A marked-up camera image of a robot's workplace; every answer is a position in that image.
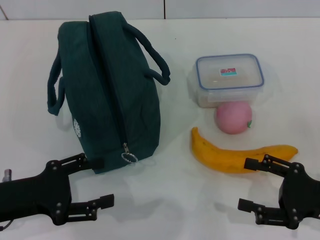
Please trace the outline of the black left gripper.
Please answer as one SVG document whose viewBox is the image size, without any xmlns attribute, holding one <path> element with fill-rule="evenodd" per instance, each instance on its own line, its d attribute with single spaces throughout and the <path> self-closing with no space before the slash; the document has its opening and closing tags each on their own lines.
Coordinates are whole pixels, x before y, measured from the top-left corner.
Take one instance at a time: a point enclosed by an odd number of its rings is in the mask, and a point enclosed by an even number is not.
<svg viewBox="0 0 320 240">
<path fill-rule="evenodd" d="M 71 203 L 69 175 L 84 170 L 104 168 L 103 159 L 88 160 L 80 153 L 60 161 L 49 161 L 40 174 L 0 184 L 0 221 L 7 222 L 34 215 L 47 215 L 52 222 L 96 221 L 98 209 L 112 208 L 114 194 L 87 202 Z"/>
</svg>

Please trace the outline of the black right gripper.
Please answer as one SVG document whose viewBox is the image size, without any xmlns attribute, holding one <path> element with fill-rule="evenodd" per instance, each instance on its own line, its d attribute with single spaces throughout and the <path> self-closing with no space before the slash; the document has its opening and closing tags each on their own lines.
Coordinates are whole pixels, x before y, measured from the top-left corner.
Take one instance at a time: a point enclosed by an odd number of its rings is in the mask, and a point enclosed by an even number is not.
<svg viewBox="0 0 320 240">
<path fill-rule="evenodd" d="M 257 225 L 297 229 L 305 218 L 320 218 L 320 182 L 311 178 L 301 163 L 290 163 L 265 154 L 261 161 L 247 157 L 243 168 L 284 176 L 279 190 L 279 205 L 285 210 L 239 199 L 237 209 L 253 212 Z"/>
</svg>

